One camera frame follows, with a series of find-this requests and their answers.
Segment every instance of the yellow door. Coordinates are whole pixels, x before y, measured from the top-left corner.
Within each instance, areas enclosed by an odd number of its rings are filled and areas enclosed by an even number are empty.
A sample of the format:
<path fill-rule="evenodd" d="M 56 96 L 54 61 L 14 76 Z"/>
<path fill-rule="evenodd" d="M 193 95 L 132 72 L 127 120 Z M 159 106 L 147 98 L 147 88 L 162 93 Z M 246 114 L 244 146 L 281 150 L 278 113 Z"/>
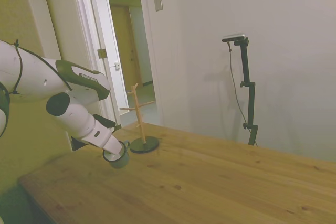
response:
<path fill-rule="evenodd" d="M 111 6 L 111 13 L 117 38 L 118 51 L 126 90 L 139 83 L 141 85 L 138 56 L 136 53 L 129 8 Z"/>

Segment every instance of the gray mug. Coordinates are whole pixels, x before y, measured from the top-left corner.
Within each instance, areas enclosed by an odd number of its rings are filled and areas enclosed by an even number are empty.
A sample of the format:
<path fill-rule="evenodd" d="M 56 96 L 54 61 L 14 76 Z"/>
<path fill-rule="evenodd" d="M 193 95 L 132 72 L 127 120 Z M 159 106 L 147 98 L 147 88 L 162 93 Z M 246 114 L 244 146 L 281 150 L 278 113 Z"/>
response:
<path fill-rule="evenodd" d="M 130 155 L 128 154 L 127 150 L 130 147 L 130 142 L 129 141 L 119 141 L 122 145 L 122 149 L 118 155 L 114 155 L 110 152 L 103 151 L 103 158 L 110 163 L 110 165 L 115 168 L 115 169 L 121 169 L 125 167 L 129 160 L 130 160 Z"/>

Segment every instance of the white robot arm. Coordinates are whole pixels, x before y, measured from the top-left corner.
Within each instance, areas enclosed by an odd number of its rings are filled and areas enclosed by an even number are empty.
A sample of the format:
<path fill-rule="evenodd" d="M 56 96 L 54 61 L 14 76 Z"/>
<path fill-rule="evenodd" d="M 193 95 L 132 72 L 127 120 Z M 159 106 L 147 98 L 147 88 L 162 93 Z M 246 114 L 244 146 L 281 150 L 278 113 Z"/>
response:
<path fill-rule="evenodd" d="M 127 147 L 112 135 L 109 128 L 115 123 L 91 115 L 85 108 L 106 99 L 109 93 L 108 80 L 98 71 L 69 61 L 42 58 L 20 48 L 18 42 L 11 45 L 0 41 L 0 136 L 8 123 L 10 100 L 49 98 L 47 112 L 72 137 L 103 149 L 104 158 L 116 162 L 125 155 Z"/>

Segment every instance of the wooden table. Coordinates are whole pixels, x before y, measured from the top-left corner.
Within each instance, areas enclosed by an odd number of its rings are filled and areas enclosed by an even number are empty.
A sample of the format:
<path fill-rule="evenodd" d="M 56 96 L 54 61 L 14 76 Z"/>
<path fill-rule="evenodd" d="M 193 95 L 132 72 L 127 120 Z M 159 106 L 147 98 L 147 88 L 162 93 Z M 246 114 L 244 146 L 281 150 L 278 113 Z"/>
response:
<path fill-rule="evenodd" d="M 144 126 L 160 147 L 123 169 L 86 146 L 20 183 L 55 223 L 336 223 L 336 164 Z"/>

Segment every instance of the black cable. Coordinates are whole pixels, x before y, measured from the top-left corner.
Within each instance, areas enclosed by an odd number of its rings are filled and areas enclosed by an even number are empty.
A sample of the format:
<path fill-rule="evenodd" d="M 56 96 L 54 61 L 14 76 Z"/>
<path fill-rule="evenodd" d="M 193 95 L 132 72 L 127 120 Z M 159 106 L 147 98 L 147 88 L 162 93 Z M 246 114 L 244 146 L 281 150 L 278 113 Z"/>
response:
<path fill-rule="evenodd" d="M 68 89 L 69 89 L 70 91 L 72 90 L 72 88 L 70 87 L 69 83 L 64 79 L 64 77 L 61 76 L 61 75 L 59 74 L 59 72 L 58 72 L 55 68 L 53 68 L 53 66 L 50 65 L 45 59 L 43 59 L 41 56 L 39 56 L 39 55 L 37 55 L 36 53 L 31 52 L 31 51 L 29 51 L 29 50 L 27 50 L 27 49 L 25 49 L 25 48 L 21 48 L 21 47 L 20 47 L 20 49 L 22 49 L 23 51 L 26 51 L 26 52 L 28 52 L 28 53 L 34 55 L 34 56 L 37 57 L 39 60 L 41 60 L 45 65 L 47 65 L 49 68 L 51 68 L 52 71 L 55 72 L 55 74 L 57 74 L 57 76 L 64 82 L 64 84 L 68 87 Z"/>
<path fill-rule="evenodd" d="M 238 108 L 239 108 L 239 110 L 240 110 L 240 113 L 242 114 L 242 116 L 243 116 L 243 118 L 244 118 L 245 124 L 247 125 L 246 118 L 245 118 L 245 116 L 244 116 L 243 111 L 241 110 L 241 107 L 240 107 L 240 104 L 239 104 L 239 101 L 238 101 L 237 89 L 236 89 L 236 82 L 235 82 L 235 78 L 233 77 L 233 72 L 232 72 L 232 49 L 231 49 L 231 46 L 230 46 L 230 42 L 228 42 L 227 44 L 229 45 L 229 52 L 230 52 L 230 71 L 231 71 L 231 77 L 232 77 L 233 87 L 235 88 L 236 101 L 237 101 L 237 104 L 238 104 Z"/>
<path fill-rule="evenodd" d="M 20 74 L 19 74 L 19 77 L 17 78 L 17 81 L 14 85 L 14 88 L 13 88 L 13 91 L 9 94 L 18 94 L 16 89 L 17 89 L 17 86 L 19 85 L 19 82 L 21 80 L 21 76 L 22 76 L 22 70 L 23 70 L 23 63 L 22 63 L 22 58 L 21 58 L 21 55 L 19 53 L 19 50 L 18 50 L 18 47 L 19 47 L 19 40 L 17 39 L 16 42 L 13 44 L 15 46 L 15 50 L 19 56 L 19 60 L 20 60 Z"/>
<path fill-rule="evenodd" d="M 4 41 L 4 40 L 0 40 L 0 41 L 3 41 L 4 43 L 7 43 L 7 44 L 9 44 L 9 45 L 12 45 L 11 43 L 8 43 L 8 42 L 6 42 L 6 41 Z M 59 74 L 59 72 L 57 72 L 57 70 L 56 70 L 55 68 L 53 68 L 52 65 L 50 65 L 45 59 L 43 59 L 41 56 L 37 55 L 36 53 L 31 52 L 31 51 L 29 51 L 28 49 L 19 47 L 19 43 L 18 43 L 18 42 L 19 42 L 19 40 L 17 39 L 16 42 L 15 42 L 13 45 L 15 46 L 16 52 L 17 52 L 17 54 L 18 54 L 18 56 L 19 56 L 21 69 L 20 69 L 19 78 L 18 78 L 18 80 L 17 80 L 17 82 L 16 82 L 16 84 L 15 84 L 14 90 L 13 90 L 13 92 L 11 92 L 11 94 L 18 94 L 18 93 L 16 92 L 16 88 L 17 88 L 17 86 L 18 86 L 18 84 L 19 84 L 19 82 L 20 82 L 21 75 L 22 75 L 22 70 L 23 70 L 22 58 L 21 58 L 21 55 L 20 55 L 20 53 L 19 53 L 19 51 L 18 51 L 18 48 L 20 48 L 20 49 L 22 49 L 23 51 L 26 51 L 26 52 L 28 52 L 28 53 L 34 55 L 34 56 L 37 57 L 39 60 L 41 60 L 45 65 L 47 65 L 49 68 L 51 68 L 52 71 L 53 71 L 55 74 L 57 74 L 57 76 L 64 82 L 64 84 L 69 88 L 70 91 L 72 90 L 72 88 L 70 87 L 70 85 L 69 85 L 69 83 L 66 81 L 66 79 L 64 79 L 64 77 L 61 76 L 61 75 Z"/>

